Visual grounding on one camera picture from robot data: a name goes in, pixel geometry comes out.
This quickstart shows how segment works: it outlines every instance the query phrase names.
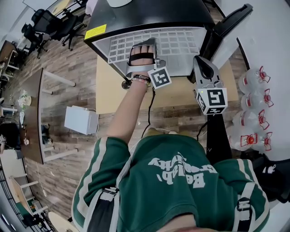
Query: plastic bottle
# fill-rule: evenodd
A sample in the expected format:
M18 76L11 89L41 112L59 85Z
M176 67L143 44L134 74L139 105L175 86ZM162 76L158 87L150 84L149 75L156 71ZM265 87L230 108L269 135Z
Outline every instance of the plastic bottle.
M238 85L243 93L265 89L264 83L268 83L271 77L267 76L263 69L263 66L260 69L250 69L240 77Z
M264 131L270 126L264 114L265 110L262 110L258 115L253 111L240 111L234 116L232 122L235 126L250 127L254 132Z
M244 95L241 100L242 109L259 113L263 109L272 107L274 103L271 101L271 96L269 95L270 89L266 89L264 92L265 94L255 91Z
M259 152L265 152L271 150L271 139L272 132L268 133L258 133L258 141L256 144L252 145L252 149L257 150Z
M231 148L245 151L257 143L257 133L245 126L230 126L227 128L227 137Z

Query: buckle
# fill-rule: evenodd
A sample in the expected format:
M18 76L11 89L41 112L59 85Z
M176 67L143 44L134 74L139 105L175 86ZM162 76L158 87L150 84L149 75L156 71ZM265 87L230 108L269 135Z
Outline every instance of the buckle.
M251 205L250 205L250 199L249 198L241 198L237 202L237 210L238 211L245 211L245 210L250 210Z

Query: backpack strap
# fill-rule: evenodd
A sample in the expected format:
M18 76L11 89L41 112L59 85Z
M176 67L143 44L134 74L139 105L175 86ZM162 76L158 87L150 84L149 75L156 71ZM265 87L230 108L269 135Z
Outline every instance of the backpack strap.
M232 231L253 231L253 224L255 223L256 214L255 209L251 206L251 195L253 193L254 182L249 182L245 185L241 198L237 202L235 208L235 220Z

